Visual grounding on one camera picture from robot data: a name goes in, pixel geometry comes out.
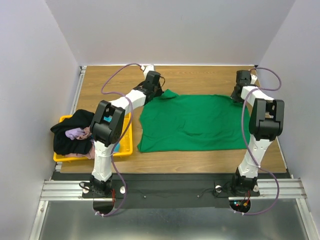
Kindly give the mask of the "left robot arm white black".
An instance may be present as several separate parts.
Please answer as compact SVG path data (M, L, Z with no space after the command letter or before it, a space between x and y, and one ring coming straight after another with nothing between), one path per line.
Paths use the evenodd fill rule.
M120 98L100 101L93 116L90 131L93 136L95 153L89 190L100 197L106 197L111 193L112 156L122 136L125 116L163 93L160 73L145 70L144 77L143 82L129 93L121 93Z

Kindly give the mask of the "green t shirt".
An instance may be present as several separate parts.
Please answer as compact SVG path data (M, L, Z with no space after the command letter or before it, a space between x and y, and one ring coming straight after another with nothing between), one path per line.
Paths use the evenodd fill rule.
M250 114L241 103L218 94L177 94L166 90L140 115L141 153L245 149Z

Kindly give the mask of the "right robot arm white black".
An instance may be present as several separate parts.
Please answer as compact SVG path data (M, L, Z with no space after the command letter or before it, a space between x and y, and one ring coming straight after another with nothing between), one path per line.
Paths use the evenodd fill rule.
M230 182L235 195L258 192L258 171L271 143L282 134L285 102L274 99L256 85L257 76L251 70L236 72L231 99L242 103L241 133L246 146L244 158Z

